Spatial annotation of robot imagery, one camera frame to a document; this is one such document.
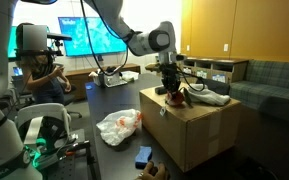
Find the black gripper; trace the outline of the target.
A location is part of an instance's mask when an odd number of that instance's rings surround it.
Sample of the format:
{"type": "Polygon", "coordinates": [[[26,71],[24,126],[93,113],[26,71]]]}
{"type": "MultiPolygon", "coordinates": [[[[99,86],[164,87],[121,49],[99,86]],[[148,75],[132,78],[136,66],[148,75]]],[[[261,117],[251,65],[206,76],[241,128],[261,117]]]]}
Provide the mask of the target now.
{"type": "Polygon", "coordinates": [[[179,73],[177,71],[177,65],[161,64],[159,70],[162,73],[162,83],[166,93],[170,93],[169,88],[173,88],[172,93],[179,91],[179,85],[181,83],[179,73]]]}

